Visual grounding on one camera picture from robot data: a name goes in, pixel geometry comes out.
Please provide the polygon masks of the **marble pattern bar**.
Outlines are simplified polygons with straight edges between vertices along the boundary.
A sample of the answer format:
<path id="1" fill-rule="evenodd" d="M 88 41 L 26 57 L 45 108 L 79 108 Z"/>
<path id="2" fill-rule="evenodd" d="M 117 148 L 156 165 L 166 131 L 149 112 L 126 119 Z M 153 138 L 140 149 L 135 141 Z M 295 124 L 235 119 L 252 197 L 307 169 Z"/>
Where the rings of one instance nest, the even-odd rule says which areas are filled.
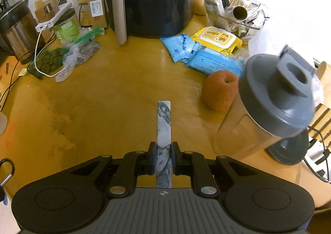
<path id="1" fill-rule="evenodd" d="M 157 105 L 157 188 L 171 188 L 171 120 L 170 101 L 159 101 Z"/>

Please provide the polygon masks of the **brown round fruit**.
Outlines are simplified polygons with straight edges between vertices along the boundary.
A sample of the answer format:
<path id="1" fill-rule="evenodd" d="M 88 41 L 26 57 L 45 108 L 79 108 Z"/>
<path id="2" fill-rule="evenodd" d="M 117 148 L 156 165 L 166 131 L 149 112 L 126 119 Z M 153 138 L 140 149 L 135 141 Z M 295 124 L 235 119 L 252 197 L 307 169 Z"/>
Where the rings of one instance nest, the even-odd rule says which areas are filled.
<path id="1" fill-rule="evenodd" d="M 212 110 L 227 112 L 238 93 L 238 81 L 238 76 L 231 72 L 214 72 L 203 82 L 203 102 Z"/>

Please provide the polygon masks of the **black kettle base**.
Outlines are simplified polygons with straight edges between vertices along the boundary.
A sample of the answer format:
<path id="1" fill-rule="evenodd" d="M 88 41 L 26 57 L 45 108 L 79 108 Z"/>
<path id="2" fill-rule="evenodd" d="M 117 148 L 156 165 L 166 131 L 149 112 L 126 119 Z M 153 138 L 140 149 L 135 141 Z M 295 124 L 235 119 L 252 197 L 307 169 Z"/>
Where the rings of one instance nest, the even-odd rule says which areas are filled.
<path id="1" fill-rule="evenodd" d="M 284 138 L 265 149 L 266 153 L 278 163 L 293 166 L 300 163 L 309 148 L 307 129 L 292 138 Z"/>

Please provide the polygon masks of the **grey lid shaker bottle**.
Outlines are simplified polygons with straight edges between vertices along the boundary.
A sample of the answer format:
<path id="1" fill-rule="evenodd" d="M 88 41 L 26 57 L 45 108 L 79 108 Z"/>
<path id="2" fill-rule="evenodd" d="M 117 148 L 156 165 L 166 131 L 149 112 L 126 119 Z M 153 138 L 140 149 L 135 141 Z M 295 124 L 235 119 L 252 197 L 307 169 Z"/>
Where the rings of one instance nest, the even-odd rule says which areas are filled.
<path id="1" fill-rule="evenodd" d="M 213 141 L 220 155 L 242 160 L 281 139 L 299 135 L 314 117 L 314 107 L 281 110 L 272 103 L 266 92 L 271 74 L 264 58 L 249 58 L 239 77 L 239 92 Z"/>

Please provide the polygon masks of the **light blue wipes pack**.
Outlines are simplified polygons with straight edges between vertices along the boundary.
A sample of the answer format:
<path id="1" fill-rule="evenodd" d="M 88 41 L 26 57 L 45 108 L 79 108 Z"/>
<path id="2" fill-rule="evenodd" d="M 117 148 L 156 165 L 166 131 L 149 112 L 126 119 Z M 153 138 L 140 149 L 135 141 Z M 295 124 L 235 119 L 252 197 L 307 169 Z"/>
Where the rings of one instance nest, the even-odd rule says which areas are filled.
<path id="1" fill-rule="evenodd" d="M 187 63 L 192 49 L 195 46 L 195 42 L 185 33 L 160 38 L 165 48 L 170 53 L 173 62 L 184 62 Z"/>

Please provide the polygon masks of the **clear plastic bag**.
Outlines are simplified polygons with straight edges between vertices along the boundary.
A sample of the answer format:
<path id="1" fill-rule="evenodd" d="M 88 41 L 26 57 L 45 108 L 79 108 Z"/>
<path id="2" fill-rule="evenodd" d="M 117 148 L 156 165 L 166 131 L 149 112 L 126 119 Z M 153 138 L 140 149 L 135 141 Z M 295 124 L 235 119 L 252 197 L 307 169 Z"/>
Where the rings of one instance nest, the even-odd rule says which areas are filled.
<path id="1" fill-rule="evenodd" d="M 55 76 L 56 82 L 66 80 L 76 66 L 87 62 L 99 49 L 100 44 L 95 41 L 97 35 L 103 35 L 104 28 L 95 28 L 81 36 L 72 44 L 69 51 L 63 55 L 62 70 Z"/>

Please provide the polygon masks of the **yellow wipes pack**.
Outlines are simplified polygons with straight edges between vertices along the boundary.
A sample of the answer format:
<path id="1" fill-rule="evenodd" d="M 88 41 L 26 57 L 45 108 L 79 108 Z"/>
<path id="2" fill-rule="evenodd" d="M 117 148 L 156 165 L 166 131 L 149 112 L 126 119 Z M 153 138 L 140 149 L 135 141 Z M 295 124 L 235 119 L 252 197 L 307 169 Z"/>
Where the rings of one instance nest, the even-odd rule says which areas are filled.
<path id="1" fill-rule="evenodd" d="M 213 26 L 195 32 L 191 39 L 214 51 L 230 56 L 235 48 L 242 46 L 242 40 L 234 34 Z"/>

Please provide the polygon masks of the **bag of green discs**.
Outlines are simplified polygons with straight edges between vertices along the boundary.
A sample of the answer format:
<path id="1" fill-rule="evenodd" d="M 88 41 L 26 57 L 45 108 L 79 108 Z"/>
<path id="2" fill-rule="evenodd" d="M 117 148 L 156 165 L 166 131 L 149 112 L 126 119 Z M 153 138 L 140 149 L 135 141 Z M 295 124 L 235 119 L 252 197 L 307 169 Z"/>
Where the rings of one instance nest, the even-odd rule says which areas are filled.
<path id="1" fill-rule="evenodd" d="M 53 50 L 43 50 L 36 60 L 31 61 L 27 71 L 38 79 L 42 79 L 45 74 L 51 75 L 63 64 L 63 56 L 69 52 L 69 48 L 56 48 Z"/>

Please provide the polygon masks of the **wooden chair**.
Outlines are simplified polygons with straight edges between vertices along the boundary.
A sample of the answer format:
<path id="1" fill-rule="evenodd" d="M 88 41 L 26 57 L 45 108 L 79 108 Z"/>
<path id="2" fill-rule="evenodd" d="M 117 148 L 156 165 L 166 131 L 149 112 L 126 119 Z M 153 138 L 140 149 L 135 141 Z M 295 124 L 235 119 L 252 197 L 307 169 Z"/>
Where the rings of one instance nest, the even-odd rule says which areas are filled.
<path id="1" fill-rule="evenodd" d="M 310 126 L 321 132 L 325 146 L 330 149 L 330 65 L 321 62 L 315 74 L 323 87 L 323 98 L 319 100 Z"/>

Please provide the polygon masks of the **green lidded jar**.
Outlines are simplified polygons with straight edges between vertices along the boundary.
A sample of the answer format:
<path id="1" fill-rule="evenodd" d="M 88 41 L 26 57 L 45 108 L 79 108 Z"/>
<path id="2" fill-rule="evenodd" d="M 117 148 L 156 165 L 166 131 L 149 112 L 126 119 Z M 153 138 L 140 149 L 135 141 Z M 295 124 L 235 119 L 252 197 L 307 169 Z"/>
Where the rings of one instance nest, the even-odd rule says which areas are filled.
<path id="1" fill-rule="evenodd" d="M 72 42 L 80 35 L 80 25 L 77 19 L 76 11 L 69 8 L 53 26 L 53 30 L 59 41 Z"/>

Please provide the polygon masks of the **glass bowl with clutter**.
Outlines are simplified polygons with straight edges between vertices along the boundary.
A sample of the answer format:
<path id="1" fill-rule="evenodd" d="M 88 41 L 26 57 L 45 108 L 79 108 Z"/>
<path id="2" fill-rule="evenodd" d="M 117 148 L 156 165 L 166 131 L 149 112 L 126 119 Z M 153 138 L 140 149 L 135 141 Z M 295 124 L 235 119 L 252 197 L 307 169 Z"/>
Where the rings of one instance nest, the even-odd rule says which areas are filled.
<path id="1" fill-rule="evenodd" d="M 248 0 L 204 0 L 211 25 L 236 35 L 242 41 L 251 40 L 269 18 L 264 5 Z"/>

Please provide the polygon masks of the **steel electric kettle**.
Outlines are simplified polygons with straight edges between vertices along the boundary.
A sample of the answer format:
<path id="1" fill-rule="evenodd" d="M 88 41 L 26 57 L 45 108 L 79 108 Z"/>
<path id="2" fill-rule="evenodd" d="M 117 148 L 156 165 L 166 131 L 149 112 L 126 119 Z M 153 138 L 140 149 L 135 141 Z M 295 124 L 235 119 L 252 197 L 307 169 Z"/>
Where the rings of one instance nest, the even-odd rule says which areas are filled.
<path id="1" fill-rule="evenodd" d="M 20 0 L 1 12 L 1 50 L 15 56 L 22 65 L 32 60 L 38 39 L 28 2 Z"/>

